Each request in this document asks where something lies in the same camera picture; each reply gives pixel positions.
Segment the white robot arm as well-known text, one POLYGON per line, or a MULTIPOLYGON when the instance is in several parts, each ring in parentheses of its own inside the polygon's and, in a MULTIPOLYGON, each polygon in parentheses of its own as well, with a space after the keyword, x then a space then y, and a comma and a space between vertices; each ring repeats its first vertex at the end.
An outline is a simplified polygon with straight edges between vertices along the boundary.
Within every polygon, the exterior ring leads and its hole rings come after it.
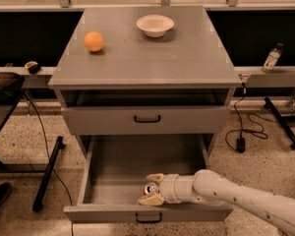
POLYGON ((199 170, 194 175, 150 174, 144 195, 138 199, 143 206, 164 203, 233 204, 272 224, 290 236, 295 236, 295 199, 238 185, 211 170, 199 170))

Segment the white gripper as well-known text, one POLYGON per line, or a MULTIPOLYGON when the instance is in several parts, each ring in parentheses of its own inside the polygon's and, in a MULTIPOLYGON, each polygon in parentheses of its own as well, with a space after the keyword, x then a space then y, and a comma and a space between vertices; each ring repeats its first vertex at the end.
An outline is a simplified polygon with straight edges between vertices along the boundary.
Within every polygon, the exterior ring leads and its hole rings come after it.
POLYGON ((162 206, 164 201, 169 204, 194 203, 197 194, 193 190, 193 176, 163 173, 149 174, 147 180, 159 183, 159 193, 148 194, 138 199, 142 206, 162 206))

